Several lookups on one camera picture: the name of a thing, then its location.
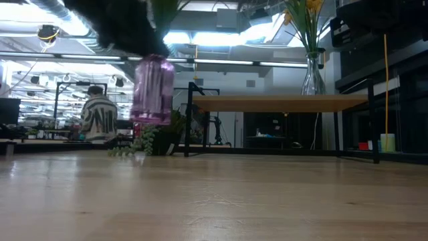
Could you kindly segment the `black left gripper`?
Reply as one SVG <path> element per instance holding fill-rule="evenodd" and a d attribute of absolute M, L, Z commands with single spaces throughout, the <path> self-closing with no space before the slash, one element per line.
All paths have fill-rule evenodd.
<path fill-rule="evenodd" d="M 98 34 L 103 48 L 147 56 L 168 56 L 169 50 L 147 18 L 147 3 L 141 0 L 63 0 Z"/>

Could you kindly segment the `purple ribbed glass vase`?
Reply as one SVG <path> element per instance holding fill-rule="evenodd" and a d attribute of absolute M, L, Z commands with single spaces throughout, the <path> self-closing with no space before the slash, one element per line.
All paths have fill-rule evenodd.
<path fill-rule="evenodd" d="M 163 56 L 143 57 L 135 70 L 130 119 L 136 123 L 169 125 L 175 67 Z"/>

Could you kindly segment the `yellow artificial flower bunch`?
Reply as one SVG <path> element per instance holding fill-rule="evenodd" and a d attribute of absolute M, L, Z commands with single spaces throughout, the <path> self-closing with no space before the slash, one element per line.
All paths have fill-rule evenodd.
<path fill-rule="evenodd" d="M 322 25 L 319 24 L 320 12 L 314 13 L 306 9 L 306 0 L 284 0 L 285 10 L 288 16 L 283 22 L 284 25 L 292 24 L 293 29 L 298 34 L 298 39 L 303 43 L 306 54 L 319 52 L 318 49 L 321 31 L 319 27 L 324 27 L 328 20 Z"/>

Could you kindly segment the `clear glass vase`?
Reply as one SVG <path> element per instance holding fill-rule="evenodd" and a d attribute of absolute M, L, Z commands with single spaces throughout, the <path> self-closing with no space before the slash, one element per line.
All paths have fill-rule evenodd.
<path fill-rule="evenodd" d="M 301 95 L 324 95 L 326 93 L 326 85 L 320 74 L 319 52 L 310 52 L 306 55 L 307 71 L 303 81 Z"/>

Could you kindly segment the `wooden shelf with black legs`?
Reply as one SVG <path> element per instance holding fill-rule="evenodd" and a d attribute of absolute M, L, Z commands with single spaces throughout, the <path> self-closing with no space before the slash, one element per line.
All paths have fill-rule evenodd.
<path fill-rule="evenodd" d="M 334 94 L 315 96 L 207 96 L 204 88 L 199 88 L 195 83 L 189 82 L 185 90 L 188 92 L 186 105 L 185 142 L 177 149 L 185 157 L 191 153 L 224 153 L 224 154 L 260 154 L 260 155 L 303 155 L 303 156 L 337 156 L 371 158 L 374 164 L 380 163 L 380 151 L 376 133 L 375 118 L 375 94 L 373 80 L 365 79 L 368 94 Z M 339 145 L 338 113 L 356 107 L 359 104 L 368 104 L 371 123 L 372 152 L 353 154 Z M 203 144 L 200 147 L 192 147 L 190 144 L 190 128 L 192 121 L 192 105 L 203 109 Z M 295 150 L 251 149 L 235 150 L 233 148 L 211 148 L 207 144 L 208 124 L 211 112 L 296 112 L 296 113 L 327 113 L 334 115 L 334 144 L 333 151 L 315 150 L 304 152 Z"/>

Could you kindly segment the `black round ceiling fixture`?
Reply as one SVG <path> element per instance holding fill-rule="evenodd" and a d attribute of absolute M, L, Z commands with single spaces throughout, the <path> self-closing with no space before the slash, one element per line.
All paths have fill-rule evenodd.
<path fill-rule="evenodd" d="M 42 25 L 38 32 L 37 37 L 41 41 L 52 44 L 55 42 L 58 34 L 60 33 L 60 28 L 54 25 Z"/>

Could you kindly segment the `person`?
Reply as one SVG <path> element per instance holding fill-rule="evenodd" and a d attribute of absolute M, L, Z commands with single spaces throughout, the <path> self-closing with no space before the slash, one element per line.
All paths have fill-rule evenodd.
<path fill-rule="evenodd" d="M 102 87 L 90 86 L 88 95 L 81 112 L 80 133 L 87 142 L 105 144 L 117 135 L 118 109 L 104 95 Z"/>

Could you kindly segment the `grey ceiling box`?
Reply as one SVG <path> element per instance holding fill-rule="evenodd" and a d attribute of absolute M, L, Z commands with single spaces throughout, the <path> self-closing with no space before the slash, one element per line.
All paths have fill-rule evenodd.
<path fill-rule="evenodd" d="M 217 9 L 217 28 L 237 28 L 237 11 L 235 9 Z"/>

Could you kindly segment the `long ceiling light strip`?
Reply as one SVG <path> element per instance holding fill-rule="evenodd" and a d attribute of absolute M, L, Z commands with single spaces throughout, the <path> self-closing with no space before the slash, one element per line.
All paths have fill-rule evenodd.
<path fill-rule="evenodd" d="M 82 54 L 58 54 L 58 53 L 38 53 L 38 52 L 9 52 L 0 51 L 2 59 L 60 59 L 60 60 L 80 60 L 91 61 L 96 63 L 117 64 L 119 62 L 139 62 L 142 57 L 135 56 L 99 56 L 99 55 L 82 55 Z M 297 62 L 260 62 L 247 60 L 215 60 L 201 58 L 167 58 L 167 61 L 178 64 L 221 64 L 236 66 L 257 66 L 272 68 L 307 68 L 305 63 Z"/>

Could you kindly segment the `green potted succulent plant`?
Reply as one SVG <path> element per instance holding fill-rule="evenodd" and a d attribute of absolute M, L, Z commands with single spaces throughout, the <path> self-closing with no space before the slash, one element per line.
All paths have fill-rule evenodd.
<path fill-rule="evenodd" d="M 137 125 L 139 134 L 133 140 L 117 135 L 115 139 L 108 142 L 108 156 L 128 156 L 137 151 L 143 151 L 146 156 L 172 155 L 181 141 L 185 130 L 186 118 L 179 109 L 171 113 L 171 123 L 165 126 Z"/>

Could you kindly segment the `black monitor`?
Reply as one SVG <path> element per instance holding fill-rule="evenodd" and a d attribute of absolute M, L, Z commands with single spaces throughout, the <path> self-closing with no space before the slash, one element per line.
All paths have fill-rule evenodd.
<path fill-rule="evenodd" d="M 0 124 L 16 125 L 20 104 L 21 100 L 18 98 L 0 98 Z"/>

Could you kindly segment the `green box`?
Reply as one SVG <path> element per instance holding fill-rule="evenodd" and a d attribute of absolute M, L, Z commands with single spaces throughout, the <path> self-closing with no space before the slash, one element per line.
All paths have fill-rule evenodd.
<path fill-rule="evenodd" d="M 395 134 L 381 134 L 381 151 L 383 153 L 394 153 L 396 151 Z"/>

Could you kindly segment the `silver ceiling duct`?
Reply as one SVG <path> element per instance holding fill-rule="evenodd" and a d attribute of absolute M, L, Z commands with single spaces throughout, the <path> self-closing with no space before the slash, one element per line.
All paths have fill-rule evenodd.
<path fill-rule="evenodd" d="M 252 25 L 239 34 L 239 43 L 249 46 L 271 44 L 284 45 L 288 48 L 303 48 L 304 45 L 298 39 L 298 34 L 294 31 L 292 24 L 283 24 L 287 16 L 286 13 L 277 13 L 271 17 L 269 23 Z"/>

